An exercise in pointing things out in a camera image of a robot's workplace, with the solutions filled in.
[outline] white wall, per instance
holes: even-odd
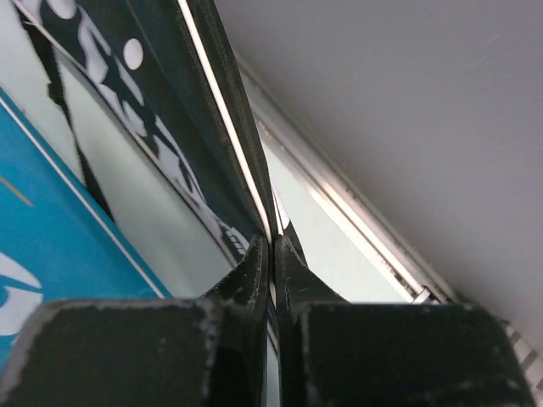
[[[543,3],[216,0],[355,186],[543,351]]]
[[[264,151],[271,181],[298,233],[309,268],[349,301],[405,302],[319,206],[305,183],[268,147]]]

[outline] white stripe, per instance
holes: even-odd
[[[517,355],[518,362],[522,364],[531,352],[531,347],[523,339],[519,339],[517,343],[512,347],[512,350]]]
[[[273,281],[270,281],[269,288],[271,301],[273,302],[273,306],[277,308],[277,291],[275,289],[275,283]]]
[[[540,358],[536,359],[524,374],[532,387],[537,386],[543,378],[543,361]]]
[[[430,291],[427,288],[424,288],[421,293],[417,295],[415,299],[411,302],[411,304],[422,304],[424,301],[426,301],[430,297]]]
[[[271,187],[271,191],[273,192],[273,208],[275,209],[275,219],[277,221],[277,232],[279,233],[279,235],[283,235],[284,234],[284,230],[283,230],[283,222],[281,220],[281,215],[279,214],[279,203],[277,202],[277,196],[275,194],[275,189],[273,189],[273,187]]]
[[[515,328],[513,328],[511,325],[507,325],[506,327],[506,334],[509,338],[512,337],[513,333],[515,333]]]
[[[273,328],[270,322],[268,322],[268,337],[271,340],[271,345],[273,347],[273,350],[277,352],[277,337],[275,336],[275,332],[273,331]]]
[[[283,201],[281,200],[279,193],[273,186],[273,183],[271,184],[271,190],[273,191],[273,197],[275,198],[275,204],[277,206],[277,213],[279,214],[279,220],[281,221],[281,225],[283,226],[283,229],[286,229],[288,227],[288,224],[290,223],[290,217],[288,216],[287,209],[285,208],[285,205]]]
[[[98,216],[98,214],[95,212],[95,210],[92,208],[91,204],[81,195],[81,193],[77,190],[76,186],[70,181],[70,179],[65,175],[65,173],[57,166],[57,164],[54,162],[54,160],[49,156],[49,154],[45,151],[45,149],[42,147],[42,145],[37,141],[37,139],[34,137],[34,135],[26,128],[25,124],[20,121],[19,117],[15,114],[15,112],[6,104],[6,102],[3,100],[2,97],[0,97],[0,104],[3,106],[4,109],[8,112],[8,114],[12,117],[12,119],[17,123],[17,125],[20,127],[20,129],[28,136],[28,138],[31,139],[32,143],[36,146],[36,148],[42,153],[42,155],[45,157],[45,159],[49,162],[49,164],[54,168],[54,170],[60,175],[60,178],[70,187],[71,191],[78,197],[78,199],[83,203],[85,208],[89,211],[89,213],[94,217],[94,219],[101,225],[101,227],[105,230],[105,232],[108,234],[108,236],[111,238],[111,240],[115,243],[115,245],[119,248],[119,250],[125,255],[125,257],[128,259],[132,267],[134,267],[137,272],[143,277],[145,282],[153,289],[154,293],[159,298],[164,298],[164,294],[154,285],[153,281],[149,278],[147,273],[140,267],[140,265],[137,263],[137,261],[128,253],[128,250],[122,245],[122,243],[119,241],[117,236],[108,228],[108,226],[105,224],[104,220]]]
[[[239,142],[236,128],[232,123],[232,118],[230,117],[227,105],[225,104],[224,98],[222,97],[221,89],[219,88],[219,84],[217,83],[217,80],[215,78],[215,73],[213,72],[213,68],[211,68],[210,61],[207,58],[204,44],[202,43],[202,40],[198,33],[198,29],[194,24],[193,15],[191,14],[190,8],[188,7],[187,0],[177,0],[177,3],[181,8],[183,18],[185,19],[185,23],[187,24],[188,32],[193,39],[196,53],[198,54],[200,63],[202,64],[202,67],[204,69],[205,76],[210,85],[213,97],[215,98],[215,101],[219,108],[219,112],[221,113],[222,120],[224,121],[225,127],[227,128],[228,136],[230,137],[230,141],[232,142],[232,145],[234,147],[234,152],[236,153],[236,157],[238,158],[241,170],[244,173],[245,181],[247,182],[251,196],[255,201],[256,209],[258,210],[260,218],[262,219],[262,223],[264,224],[266,237],[268,239],[268,242],[271,243],[272,232],[270,230],[268,215],[264,208],[264,204],[262,203],[262,199],[260,198],[260,195],[258,193],[258,189],[256,188],[255,179],[251,174],[249,164],[247,163],[247,159],[245,158],[244,150],[242,149]]]

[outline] blue surface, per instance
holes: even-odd
[[[153,272],[93,202],[81,183],[36,134],[2,89],[0,98],[24,121],[25,127],[31,130],[47,154],[53,157],[162,295],[169,296]],[[3,333],[9,329],[2,327],[2,324],[10,323],[2,320],[7,318],[3,309],[9,308],[7,304],[13,299],[10,296],[21,293],[21,290],[30,293],[26,297],[21,294],[20,301],[23,302],[24,298],[39,299],[38,294],[42,295],[43,302],[54,298],[158,296],[0,105],[0,256],[2,254],[4,264],[7,256],[39,281],[39,284],[29,284],[30,277],[26,282],[21,282],[21,278],[16,281],[11,278],[13,273],[0,270],[0,283],[4,288],[0,290],[0,332]],[[0,336],[0,366],[15,335]]]

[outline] white ceiling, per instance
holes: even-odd
[[[216,4],[311,140],[454,287],[543,351],[543,3]]]

